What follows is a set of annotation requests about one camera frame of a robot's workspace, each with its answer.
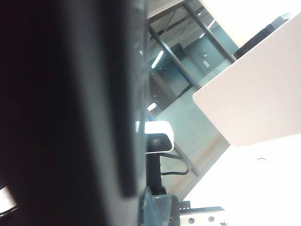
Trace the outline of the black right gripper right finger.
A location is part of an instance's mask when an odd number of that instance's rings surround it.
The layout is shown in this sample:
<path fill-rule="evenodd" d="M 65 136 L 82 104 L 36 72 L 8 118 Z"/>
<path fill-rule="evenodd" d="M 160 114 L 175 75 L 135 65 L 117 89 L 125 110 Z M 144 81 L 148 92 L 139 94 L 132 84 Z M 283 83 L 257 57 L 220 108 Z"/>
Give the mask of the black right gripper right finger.
<path fill-rule="evenodd" d="M 140 210 L 141 226 L 167 226 L 172 207 L 170 195 L 152 195 L 147 187 L 142 199 Z"/>

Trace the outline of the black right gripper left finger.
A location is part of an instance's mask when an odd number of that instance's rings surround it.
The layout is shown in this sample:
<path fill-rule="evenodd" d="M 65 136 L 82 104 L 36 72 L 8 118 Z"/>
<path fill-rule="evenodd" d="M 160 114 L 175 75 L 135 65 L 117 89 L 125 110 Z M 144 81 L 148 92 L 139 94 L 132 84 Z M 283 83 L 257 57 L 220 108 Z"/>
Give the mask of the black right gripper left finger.
<path fill-rule="evenodd" d="M 103 226 L 136 226 L 139 215 L 139 198 L 107 199 L 103 205 Z"/>

